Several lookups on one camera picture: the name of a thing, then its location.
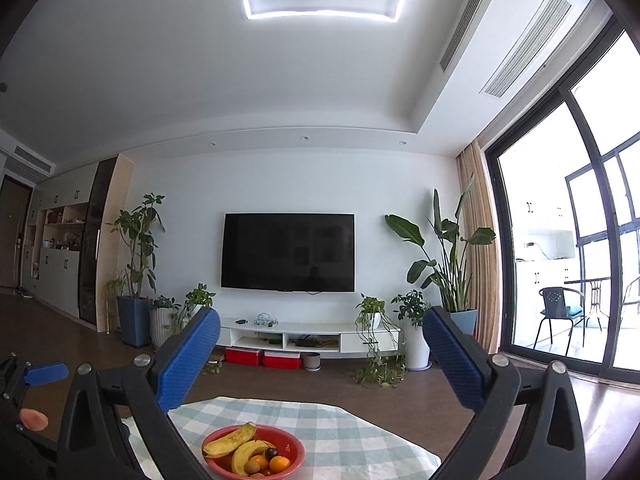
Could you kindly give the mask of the black sliding door frame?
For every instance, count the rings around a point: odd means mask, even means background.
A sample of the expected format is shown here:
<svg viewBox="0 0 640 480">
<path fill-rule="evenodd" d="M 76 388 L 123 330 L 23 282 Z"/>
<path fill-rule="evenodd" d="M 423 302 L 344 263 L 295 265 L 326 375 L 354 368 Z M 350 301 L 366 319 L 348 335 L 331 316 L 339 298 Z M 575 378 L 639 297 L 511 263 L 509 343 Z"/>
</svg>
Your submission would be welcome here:
<svg viewBox="0 0 640 480">
<path fill-rule="evenodd" d="M 560 79 L 487 149 L 502 251 L 500 346 L 639 379 L 639 53 L 609 20 Z M 538 290 L 585 295 L 585 322 L 542 326 Z"/>
</svg>

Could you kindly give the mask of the wall-mounted black television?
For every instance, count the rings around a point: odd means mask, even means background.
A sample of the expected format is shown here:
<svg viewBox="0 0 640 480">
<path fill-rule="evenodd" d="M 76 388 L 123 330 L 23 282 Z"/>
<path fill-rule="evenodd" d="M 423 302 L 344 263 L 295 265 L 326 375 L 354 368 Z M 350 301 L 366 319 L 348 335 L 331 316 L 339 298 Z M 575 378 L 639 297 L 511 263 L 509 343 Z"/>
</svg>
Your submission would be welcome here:
<svg viewBox="0 0 640 480">
<path fill-rule="evenodd" d="M 353 292 L 352 214 L 226 214 L 221 285 L 270 292 Z"/>
</svg>

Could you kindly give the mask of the plant in ribbed white pot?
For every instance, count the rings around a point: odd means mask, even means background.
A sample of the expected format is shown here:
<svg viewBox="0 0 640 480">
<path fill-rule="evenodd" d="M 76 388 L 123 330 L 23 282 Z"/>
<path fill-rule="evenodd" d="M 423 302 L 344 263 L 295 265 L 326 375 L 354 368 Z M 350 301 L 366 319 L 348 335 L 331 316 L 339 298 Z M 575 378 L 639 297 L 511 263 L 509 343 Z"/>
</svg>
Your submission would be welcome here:
<svg viewBox="0 0 640 480">
<path fill-rule="evenodd" d="M 150 331 L 152 344 L 158 350 L 174 332 L 174 324 L 181 309 L 175 298 L 156 297 L 151 304 Z"/>
</svg>

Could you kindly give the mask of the long yellow banana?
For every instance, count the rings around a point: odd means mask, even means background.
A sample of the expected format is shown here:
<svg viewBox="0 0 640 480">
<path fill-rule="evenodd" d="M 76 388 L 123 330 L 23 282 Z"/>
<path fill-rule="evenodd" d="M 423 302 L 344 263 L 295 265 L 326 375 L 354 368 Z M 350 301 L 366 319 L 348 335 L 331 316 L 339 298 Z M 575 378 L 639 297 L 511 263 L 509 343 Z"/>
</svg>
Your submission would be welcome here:
<svg viewBox="0 0 640 480">
<path fill-rule="evenodd" d="M 231 431 L 216 440 L 209 441 L 202 446 L 203 455 L 214 460 L 233 453 L 242 444 L 252 440 L 256 434 L 257 426 L 247 422 L 243 426 Z"/>
</svg>

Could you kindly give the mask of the large plant in blue pot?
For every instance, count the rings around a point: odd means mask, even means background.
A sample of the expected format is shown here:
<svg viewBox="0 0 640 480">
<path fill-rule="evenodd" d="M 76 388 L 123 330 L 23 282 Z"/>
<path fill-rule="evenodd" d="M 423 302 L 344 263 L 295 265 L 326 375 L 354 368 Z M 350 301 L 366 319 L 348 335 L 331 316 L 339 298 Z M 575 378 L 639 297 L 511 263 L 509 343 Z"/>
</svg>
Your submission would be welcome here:
<svg viewBox="0 0 640 480">
<path fill-rule="evenodd" d="M 440 255 L 432 257 L 426 250 L 425 238 L 420 226 L 398 216 L 386 214 L 384 220 L 403 242 L 416 245 L 422 257 L 407 271 L 406 280 L 411 285 L 419 285 L 421 290 L 435 286 L 440 293 L 442 308 L 463 333 L 472 335 L 477 320 L 477 310 L 470 307 L 471 273 L 466 264 L 466 250 L 469 246 L 488 246 L 496 239 L 496 233 L 488 226 L 476 228 L 471 235 L 463 235 L 460 220 L 463 206 L 469 198 L 475 183 L 471 174 L 464 191 L 458 199 L 454 220 L 444 218 L 440 210 L 439 192 L 433 191 L 433 219 L 428 220 L 439 244 Z"/>
</svg>

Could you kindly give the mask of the wooden cabinet shelving unit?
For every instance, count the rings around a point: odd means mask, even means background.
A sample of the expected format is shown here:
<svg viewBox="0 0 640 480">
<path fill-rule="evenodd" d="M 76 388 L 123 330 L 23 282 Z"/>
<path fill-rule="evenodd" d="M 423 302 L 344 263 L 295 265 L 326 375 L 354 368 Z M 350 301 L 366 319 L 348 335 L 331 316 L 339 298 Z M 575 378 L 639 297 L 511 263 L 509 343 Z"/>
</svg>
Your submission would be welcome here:
<svg viewBox="0 0 640 480">
<path fill-rule="evenodd" d="M 114 326 L 105 285 L 117 278 L 119 236 L 134 162 L 124 155 L 62 172 L 32 194 L 22 286 L 46 306 L 99 333 Z"/>
</svg>

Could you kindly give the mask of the dark cherry with stem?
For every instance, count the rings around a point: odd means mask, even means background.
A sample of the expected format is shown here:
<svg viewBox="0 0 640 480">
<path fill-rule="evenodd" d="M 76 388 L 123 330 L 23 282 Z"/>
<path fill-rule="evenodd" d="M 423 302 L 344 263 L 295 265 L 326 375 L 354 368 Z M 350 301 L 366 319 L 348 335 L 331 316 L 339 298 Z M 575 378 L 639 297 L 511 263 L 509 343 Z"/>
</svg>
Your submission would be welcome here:
<svg viewBox="0 0 640 480">
<path fill-rule="evenodd" d="M 267 448 L 265 450 L 265 458 L 267 460 L 272 460 L 273 458 L 275 458 L 278 455 L 279 455 L 279 451 L 278 451 L 277 448 Z"/>
</svg>

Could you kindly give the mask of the brown kiwi fruit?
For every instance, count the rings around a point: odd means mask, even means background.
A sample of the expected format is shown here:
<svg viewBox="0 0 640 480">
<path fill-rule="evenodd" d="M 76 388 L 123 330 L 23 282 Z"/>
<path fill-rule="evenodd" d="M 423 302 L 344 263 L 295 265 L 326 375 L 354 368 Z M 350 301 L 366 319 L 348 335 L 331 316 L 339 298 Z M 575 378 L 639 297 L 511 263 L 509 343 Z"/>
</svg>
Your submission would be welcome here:
<svg viewBox="0 0 640 480">
<path fill-rule="evenodd" d="M 257 460 L 248 460 L 244 465 L 244 470 L 248 476 L 253 474 L 259 474 L 262 471 L 262 466 Z"/>
</svg>

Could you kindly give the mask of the large orange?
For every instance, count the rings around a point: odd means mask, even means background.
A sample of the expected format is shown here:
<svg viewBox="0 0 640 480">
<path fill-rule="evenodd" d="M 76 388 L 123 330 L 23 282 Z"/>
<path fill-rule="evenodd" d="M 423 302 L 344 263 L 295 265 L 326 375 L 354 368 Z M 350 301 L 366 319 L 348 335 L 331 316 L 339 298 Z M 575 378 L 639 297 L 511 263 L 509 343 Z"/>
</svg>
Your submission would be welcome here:
<svg viewBox="0 0 640 480">
<path fill-rule="evenodd" d="M 291 467 L 291 461 L 282 455 L 273 456 L 269 462 L 269 470 L 272 474 L 280 474 Z"/>
</svg>

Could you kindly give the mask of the small round grey pot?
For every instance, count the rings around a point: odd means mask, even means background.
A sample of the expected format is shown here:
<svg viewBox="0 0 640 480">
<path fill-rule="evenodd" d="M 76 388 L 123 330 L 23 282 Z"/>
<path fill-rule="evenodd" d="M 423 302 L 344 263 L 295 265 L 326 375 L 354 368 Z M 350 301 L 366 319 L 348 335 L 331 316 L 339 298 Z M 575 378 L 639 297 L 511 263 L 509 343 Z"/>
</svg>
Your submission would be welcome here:
<svg viewBox="0 0 640 480">
<path fill-rule="evenodd" d="M 302 354 L 303 369 L 307 372 L 321 370 L 321 356 L 318 352 L 305 352 Z"/>
</svg>

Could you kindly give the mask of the black balcony chair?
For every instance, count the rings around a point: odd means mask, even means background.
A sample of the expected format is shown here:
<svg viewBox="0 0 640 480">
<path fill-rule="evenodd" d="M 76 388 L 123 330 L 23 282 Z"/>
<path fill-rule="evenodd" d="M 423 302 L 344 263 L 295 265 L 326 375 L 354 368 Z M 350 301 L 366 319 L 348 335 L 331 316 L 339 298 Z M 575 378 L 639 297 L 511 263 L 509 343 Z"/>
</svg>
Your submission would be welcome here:
<svg viewBox="0 0 640 480">
<path fill-rule="evenodd" d="M 552 322 L 567 321 L 570 322 L 564 353 L 564 356 L 567 356 L 570 342 L 573 338 L 574 328 L 586 320 L 585 310 L 582 306 L 585 295 L 577 289 L 565 286 L 544 287 L 538 290 L 538 294 L 541 296 L 544 308 L 541 311 L 542 320 L 538 325 L 533 348 L 536 348 L 538 344 L 544 323 L 549 325 L 549 340 L 553 342 Z"/>
</svg>

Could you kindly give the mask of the green white checkered tablecloth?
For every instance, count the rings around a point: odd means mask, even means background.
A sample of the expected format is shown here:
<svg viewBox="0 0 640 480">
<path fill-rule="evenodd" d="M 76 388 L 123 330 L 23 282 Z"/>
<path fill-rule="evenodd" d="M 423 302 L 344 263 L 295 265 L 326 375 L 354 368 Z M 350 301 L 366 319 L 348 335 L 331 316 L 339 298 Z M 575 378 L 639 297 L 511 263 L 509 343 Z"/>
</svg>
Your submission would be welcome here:
<svg viewBox="0 0 640 480">
<path fill-rule="evenodd" d="M 333 405 L 217 396 L 168 415 L 198 457 L 205 437 L 227 426 L 254 422 L 294 434 L 306 458 L 293 479 L 428 479 L 442 463 L 419 445 Z"/>
</svg>

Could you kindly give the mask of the trailing pothos plant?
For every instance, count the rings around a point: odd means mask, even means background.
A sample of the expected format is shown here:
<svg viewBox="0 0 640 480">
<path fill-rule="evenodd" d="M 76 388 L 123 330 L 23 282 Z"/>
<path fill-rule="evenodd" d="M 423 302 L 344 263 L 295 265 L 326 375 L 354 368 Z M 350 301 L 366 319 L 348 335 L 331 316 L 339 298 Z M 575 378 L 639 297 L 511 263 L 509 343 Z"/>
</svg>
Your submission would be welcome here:
<svg viewBox="0 0 640 480">
<path fill-rule="evenodd" d="M 396 388 L 406 374 L 399 354 L 399 327 L 387 315 L 382 299 L 361 294 L 356 310 L 356 334 L 367 352 L 366 362 L 352 378 L 358 385 Z"/>
</svg>

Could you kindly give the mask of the pothos on console left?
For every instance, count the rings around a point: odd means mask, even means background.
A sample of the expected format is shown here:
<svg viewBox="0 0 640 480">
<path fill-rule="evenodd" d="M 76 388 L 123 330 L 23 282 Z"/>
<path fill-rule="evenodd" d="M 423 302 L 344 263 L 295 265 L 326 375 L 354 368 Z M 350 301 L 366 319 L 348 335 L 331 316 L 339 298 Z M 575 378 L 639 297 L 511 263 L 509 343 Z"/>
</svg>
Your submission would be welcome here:
<svg viewBox="0 0 640 480">
<path fill-rule="evenodd" d="M 184 304 L 175 304 L 171 315 L 170 328 L 173 335 L 178 335 L 191 321 L 191 318 L 203 308 L 211 309 L 216 294 L 211 292 L 204 283 L 198 284 L 186 294 Z"/>
</svg>

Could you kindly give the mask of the tall plant in blue pot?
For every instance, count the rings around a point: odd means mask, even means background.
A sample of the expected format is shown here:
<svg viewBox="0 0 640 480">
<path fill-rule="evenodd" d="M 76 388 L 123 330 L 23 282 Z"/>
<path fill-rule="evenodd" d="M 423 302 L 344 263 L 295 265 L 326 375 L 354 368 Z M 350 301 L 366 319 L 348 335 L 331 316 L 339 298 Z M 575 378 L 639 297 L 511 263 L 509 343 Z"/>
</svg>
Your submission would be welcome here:
<svg viewBox="0 0 640 480">
<path fill-rule="evenodd" d="M 158 207 L 165 200 L 162 194 L 144 194 L 142 202 L 131 210 L 121 210 L 111 223 L 111 232 L 117 233 L 127 251 L 125 266 L 104 288 L 107 296 L 115 299 L 122 342 L 142 348 L 151 341 L 150 300 L 142 297 L 144 283 L 156 292 L 157 244 L 154 226 L 165 229 Z"/>
</svg>

